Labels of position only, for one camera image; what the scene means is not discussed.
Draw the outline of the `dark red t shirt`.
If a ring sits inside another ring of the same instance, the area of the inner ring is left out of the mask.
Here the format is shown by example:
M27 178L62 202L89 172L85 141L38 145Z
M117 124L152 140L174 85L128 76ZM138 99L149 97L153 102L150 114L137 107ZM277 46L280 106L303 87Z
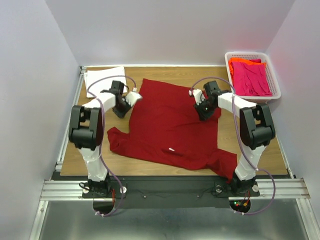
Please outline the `dark red t shirt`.
M220 108L201 121L187 87L145 78L139 93L129 132L107 131L113 153L191 171L209 169L232 180L237 155L218 148Z

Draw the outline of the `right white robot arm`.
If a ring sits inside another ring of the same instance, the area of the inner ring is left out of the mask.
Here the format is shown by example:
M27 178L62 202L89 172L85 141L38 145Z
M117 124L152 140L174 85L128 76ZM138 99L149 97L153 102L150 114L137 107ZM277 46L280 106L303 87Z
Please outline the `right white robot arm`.
M188 91L194 98L194 108L201 121L206 121L218 108L232 113L240 159L229 183L229 191L242 195L257 191L256 173L262 153L276 136L270 108L266 103L254 103L236 95L234 87L221 90L217 77L207 77L203 89L191 87Z

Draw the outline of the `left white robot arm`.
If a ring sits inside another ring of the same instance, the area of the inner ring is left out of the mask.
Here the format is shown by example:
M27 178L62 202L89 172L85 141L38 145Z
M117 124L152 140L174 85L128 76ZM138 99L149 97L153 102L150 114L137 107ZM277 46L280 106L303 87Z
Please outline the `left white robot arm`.
M71 109L68 138L82 155L87 169L87 182L79 184L84 194L101 198L116 196L110 171L102 160L105 113L112 109L118 118L125 117L133 106L123 95L127 88L125 83L114 80L109 89L99 92L99 98Z

